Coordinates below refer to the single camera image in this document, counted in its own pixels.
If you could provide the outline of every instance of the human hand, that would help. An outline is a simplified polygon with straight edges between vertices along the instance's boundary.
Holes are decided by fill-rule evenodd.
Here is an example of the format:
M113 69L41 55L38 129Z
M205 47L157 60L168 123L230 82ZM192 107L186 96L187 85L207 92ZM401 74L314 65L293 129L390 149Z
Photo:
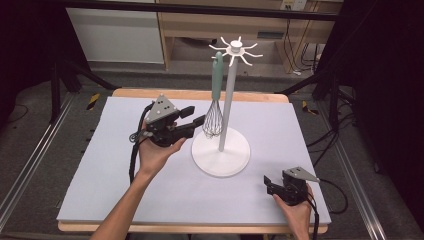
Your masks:
M309 198L313 197L312 189L308 186ZM287 218L289 227L298 240L309 240L309 223L311 217L311 205L304 201L295 206L287 205L277 194L272 195L275 202L281 208Z
M146 128L146 123L143 122L142 128ZM154 144L150 139L141 139L139 146L140 169L137 175L142 174L152 179L165 166L168 158L175 152L181 149L181 146L186 141L185 138L179 139L176 143L169 147L160 147Z

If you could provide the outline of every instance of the green whisk handle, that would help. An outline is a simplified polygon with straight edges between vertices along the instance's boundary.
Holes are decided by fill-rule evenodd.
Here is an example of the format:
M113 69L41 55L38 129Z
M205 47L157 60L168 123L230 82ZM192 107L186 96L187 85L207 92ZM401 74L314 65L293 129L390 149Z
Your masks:
M224 77L224 63L221 52L215 54L212 69L212 99L219 100L221 97L222 78Z

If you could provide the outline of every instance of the white cabinet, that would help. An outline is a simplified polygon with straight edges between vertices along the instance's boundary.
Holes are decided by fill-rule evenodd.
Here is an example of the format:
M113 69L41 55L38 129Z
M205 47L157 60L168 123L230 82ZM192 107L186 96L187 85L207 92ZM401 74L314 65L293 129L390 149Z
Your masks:
M88 61L164 63L156 13L72 8L67 11Z

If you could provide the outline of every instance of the whisk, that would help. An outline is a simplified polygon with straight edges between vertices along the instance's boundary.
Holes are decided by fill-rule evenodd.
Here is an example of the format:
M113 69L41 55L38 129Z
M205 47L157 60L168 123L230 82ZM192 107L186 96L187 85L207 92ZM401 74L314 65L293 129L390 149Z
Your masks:
M212 64L212 104L203 124L203 132L207 138L219 136L222 131L222 112L219 107L221 97L222 77L224 75L222 53L217 52Z

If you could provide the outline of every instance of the white utensil stand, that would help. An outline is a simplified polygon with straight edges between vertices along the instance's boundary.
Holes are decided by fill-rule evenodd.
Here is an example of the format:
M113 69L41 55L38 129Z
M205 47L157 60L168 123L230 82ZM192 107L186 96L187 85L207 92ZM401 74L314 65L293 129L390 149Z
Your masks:
M262 57L262 55L253 55L246 52L245 49L254 48L257 44L251 47L242 47L241 37L238 40L232 41L231 44L226 43L222 37L221 40L228 47L215 48L211 45L209 46L215 50L225 50L226 52L222 56L231 55L222 120L222 133L218 140L218 138L207 138L203 131L200 132L193 141L191 151L194 162L205 173L214 177L231 177L241 172L250 160L250 145L247 139L237 130L228 128L237 75L238 57L247 65L252 66L252 64L246 61L243 55L247 54L252 57Z

